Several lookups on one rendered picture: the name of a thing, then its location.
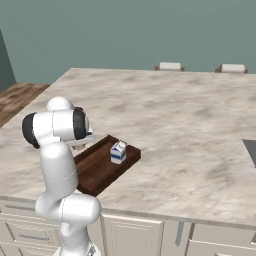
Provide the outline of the dark brown wooden tray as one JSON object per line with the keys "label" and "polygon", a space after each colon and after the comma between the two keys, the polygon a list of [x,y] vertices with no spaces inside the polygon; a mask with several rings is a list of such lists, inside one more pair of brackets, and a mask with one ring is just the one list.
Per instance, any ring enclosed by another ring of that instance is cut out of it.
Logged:
{"label": "dark brown wooden tray", "polygon": [[124,172],[141,159],[141,150],[128,145],[121,164],[111,162],[110,149],[118,141],[108,135],[75,157],[77,189],[84,194],[99,195]]}

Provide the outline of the cream cupboard door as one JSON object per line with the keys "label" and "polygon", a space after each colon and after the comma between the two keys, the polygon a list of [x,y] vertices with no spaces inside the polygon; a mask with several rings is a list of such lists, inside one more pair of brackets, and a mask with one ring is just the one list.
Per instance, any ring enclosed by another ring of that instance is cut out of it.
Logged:
{"label": "cream cupboard door", "polygon": [[163,222],[103,214],[107,256],[160,256]]}

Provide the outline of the white and blue milk carton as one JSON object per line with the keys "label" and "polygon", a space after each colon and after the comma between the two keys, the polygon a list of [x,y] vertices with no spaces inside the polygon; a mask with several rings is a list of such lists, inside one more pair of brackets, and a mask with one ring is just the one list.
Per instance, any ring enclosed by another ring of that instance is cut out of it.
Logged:
{"label": "white and blue milk carton", "polygon": [[121,164],[126,159],[127,143],[124,141],[117,141],[110,150],[111,162]]}

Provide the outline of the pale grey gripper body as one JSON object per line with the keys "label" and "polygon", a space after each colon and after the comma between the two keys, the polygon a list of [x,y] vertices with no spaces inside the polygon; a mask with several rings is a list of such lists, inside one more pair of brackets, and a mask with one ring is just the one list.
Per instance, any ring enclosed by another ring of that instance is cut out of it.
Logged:
{"label": "pale grey gripper body", "polygon": [[95,134],[92,129],[88,131],[86,137],[80,140],[73,140],[68,141],[67,144],[72,148],[81,148],[84,147],[86,144],[94,143],[95,142]]}

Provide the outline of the dark grey sink basin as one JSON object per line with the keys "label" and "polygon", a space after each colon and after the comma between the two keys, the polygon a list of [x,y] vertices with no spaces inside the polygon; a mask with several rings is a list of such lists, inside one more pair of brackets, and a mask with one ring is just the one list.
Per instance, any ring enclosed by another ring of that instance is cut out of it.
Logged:
{"label": "dark grey sink basin", "polygon": [[243,143],[256,167],[256,140],[243,140]]}

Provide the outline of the cream drawer front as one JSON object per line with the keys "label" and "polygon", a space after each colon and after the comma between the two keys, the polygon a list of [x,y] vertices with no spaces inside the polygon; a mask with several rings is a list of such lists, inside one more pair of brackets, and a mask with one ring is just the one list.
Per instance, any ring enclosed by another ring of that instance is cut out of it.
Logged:
{"label": "cream drawer front", "polygon": [[35,209],[34,204],[32,203],[25,203],[25,202],[15,202],[15,201],[0,201],[0,211],[3,214],[10,214],[10,215],[17,215],[17,216],[27,216],[37,218],[37,214],[35,211],[24,211],[19,209],[9,209],[5,208],[5,205],[17,205],[17,206],[24,206],[24,207],[31,207]]}
{"label": "cream drawer front", "polygon": [[[54,224],[22,221],[16,219],[0,219],[0,231],[4,231],[4,242],[18,242],[57,247],[61,245],[59,226]],[[43,241],[25,239],[20,234],[45,238]]]}
{"label": "cream drawer front", "polygon": [[192,240],[256,248],[256,230],[196,224]]}
{"label": "cream drawer front", "polygon": [[190,241],[186,256],[256,256],[256,249]]}

